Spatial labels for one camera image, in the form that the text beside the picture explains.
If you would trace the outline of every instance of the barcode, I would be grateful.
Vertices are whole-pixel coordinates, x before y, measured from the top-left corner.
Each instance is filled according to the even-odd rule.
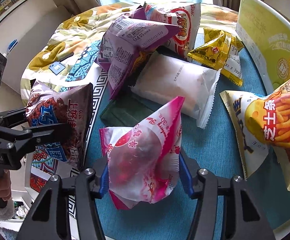
[[[120,30],[125,29],[126,27],[128,27],[129,25],[131,25],[131,22],[127,21],[127,20],[121,20],[120,22],[118,22],[116,24],[116,27]]]

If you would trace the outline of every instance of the round logo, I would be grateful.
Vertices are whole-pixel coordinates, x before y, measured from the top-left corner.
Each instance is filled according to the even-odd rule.
[[[216,53],[219,52],[219,49],[218,49],[217,47],[213,47],[213,48],[211,49],[211,51],[212,51],[214,54],[216,54]]]
[[[286,79],[288,76],[289,66],[287,60],[280,58],[277,62],[277,74],[280,79]]]
[[[168,23],[178,25],[179,31],[173,37],[173,40],[178,45],[186,45],[190,38],[190,29],[192,27],[189,12],[184,8],[175,8],[170,10],[173,16],[168,16]]]

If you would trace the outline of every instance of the human hand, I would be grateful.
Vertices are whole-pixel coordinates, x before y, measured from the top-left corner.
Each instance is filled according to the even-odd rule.
[[[0,178],[0,198],[4,201],[12,197],[11,177],[9,170],[4,170],[4,175]]]

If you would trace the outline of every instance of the purple snack bag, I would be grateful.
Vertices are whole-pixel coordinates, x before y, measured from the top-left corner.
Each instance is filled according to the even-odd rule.
[[[179,31],[176,25],[144,17],[144,8],[121,15],[103,36],[96,62],[108,71],[110,99],[119,92],[141,51],[153,51]]]

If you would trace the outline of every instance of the metal bolt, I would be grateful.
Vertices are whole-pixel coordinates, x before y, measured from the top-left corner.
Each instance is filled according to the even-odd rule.
[[[236,182],[240,182],[240,181],[243,180],[243,178],[242,178],[241,176],[234,176],[234,180],[235,180]]]
[[[14,147],[14,144],[13,143],[8,143],[6,145],[7,149],[12,149]]]
[[[53,175],[53,176],[50,177],[50,180],[51,180],[51,181],[57,181],[58,178],[59,178],[58,175]]]
[[[202,168],[202,169],[199,170],[199,173],[202,174],[202,175],[206,175],[208,173],[208,170]]]
[[[95,171],[92,168],[88,168],[88,169],[84,170],[84,173],[86,175],[91,175],[91,174],[95,173]]]

